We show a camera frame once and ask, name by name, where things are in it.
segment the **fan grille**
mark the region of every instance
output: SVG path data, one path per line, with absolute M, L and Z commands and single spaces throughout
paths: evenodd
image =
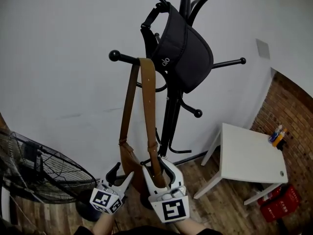
M 70 203 L 96 187 L 95 178 L 62 153 L 18 133 L 0 131 L 3 186 L 30 200 Z

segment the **brown leather strap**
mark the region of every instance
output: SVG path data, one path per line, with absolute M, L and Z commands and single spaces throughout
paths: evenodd
M 139 58 L 139 60 L 141 66 L 143 109 L 148 136 L 148 152 L 150 154 L 153 172 L 156 176 L 156 174 L 161 173 L 161 167 L 157 160 L 156 141 L 156 70 L 151 59 Z
M 151 158 L 151 165 L 155 176 L 156 184 L 161 186 L 164 179 L 161 175 L 161 168 L 157 160 L 157 141 L 156 141 L 156 70 L 153 62 L 147 58 L 139 58 L 141 66 L 141 83 L 143 108 L 145 114 L 145 122 L 148 136 L 148 152 Z M 139 66 L 133 65 L 128 83 L 124 112 L 122 118 L 122 126 L 120 132 L 119 144 L 126 145 L 127 133 L 131 119 L 131 113 L 136 91 L 136 83 L 138 78 Z
M 132 70 L 131 70 L 131 75 L 129 77 L 129 83 L 128 83 L 128 88 L 127 88 L 127 93 L 126 93 L 125 104 L 124 104 L 122 126 L 121 126 L 121 132 L 119 135 L 120 144 L 126 142 L 126 139 L 127 139 L 127 133 L 128 133 L 129 123 L 131 120 L 133 102 L 134 102 L 134 97 L 135 97 L 135 92 L 136 92 L 138 73 L 139 73 L 139 66 L 133 65 Z

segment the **white table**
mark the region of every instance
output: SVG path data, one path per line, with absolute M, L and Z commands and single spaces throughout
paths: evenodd
M 220 170 L 194 195 L 195 199 L 200 198 L 223 178 L 272 184 L 244 201 L 244 205 L 288 182 L 283 154 L 268 142 L 268 135 L 223 123 L 201 163 L 202 166 L 218 145 L 221 145 Z

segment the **red crate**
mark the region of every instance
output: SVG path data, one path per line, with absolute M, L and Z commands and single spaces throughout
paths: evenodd
M 261 206 L 260 211 L 267 222 L 272 222 L 294 212 L 299 203 L 300 196 L 295 188 L 290 185 L 281 196 Z

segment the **black coat rack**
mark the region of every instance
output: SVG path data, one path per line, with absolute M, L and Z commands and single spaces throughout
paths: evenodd
M 166 0 L 159 0 L 165 7 L 168 6 Z M 192 26 L 196 15 L 202 8 L 202 6 L 207 2 L 208 0 L 194 0 L 191 2 L 191 0 L 180 0 L 180 7 L 179 7 L 179 13 L 185 18 L 187 23 Z M 160 37 L 159 34 L 156 33 L 155 37 L 157 41 L 159 42 Z M 140 65 L 139 60 L 134 57 L 130 57 L 124 54 L 121 54 L 118 50 L 112 50 L 109 53 L 109 58 L 111 61 L 122 61 L 129 64 L 135 64 Z M 212 69 L 220 68 L 220 67 L 226 67 L 231 65 L 237 65 L 237 64 L 245 64 L 246 59 L 240 58 L 238 60 L 232 60 L 222 63 L 214 64 Z M 166 106 L 165 106 L 165 115 L 164 115 L 164 122 L 163 122 L 163 129 L 162 129 L 162 136 L 161 139 L 159 138 L 158 133 L 156 132 L 156 139 L 158 143 L 160 144 L 159 148 L 159 155 L 162 157 L 166 156 L 167 148 L 169 148 L 170 151 L 174 153 L 190 153 L 191 150 L 182 150 L 177 151 L 172 148 L 172 141 L 174 138 L 174 133 L 177 125 L 177 120 L 179 117 L 179 111 L 180 107 L 183 107 L 187 111 L 191 112 L 196 118 L 200 118 L 202 116 L 202 111 L 199 109 L 195 109 L 189 105 L 187 105 L 183 99 L 183 92 L 181 89 L 179 89 L 173 78 L 171 78 L 171 75 L 163 70 L 158 70 L 163 78 L 165 79 L 165 85 L 161 88 L 157 88 L 156 92 L 161 92 L 165 89 L 167 89 L 167 97 L 166 97 Z M 150 162 L 150 160 L 143 161 L 142 164 L 146 164 Z

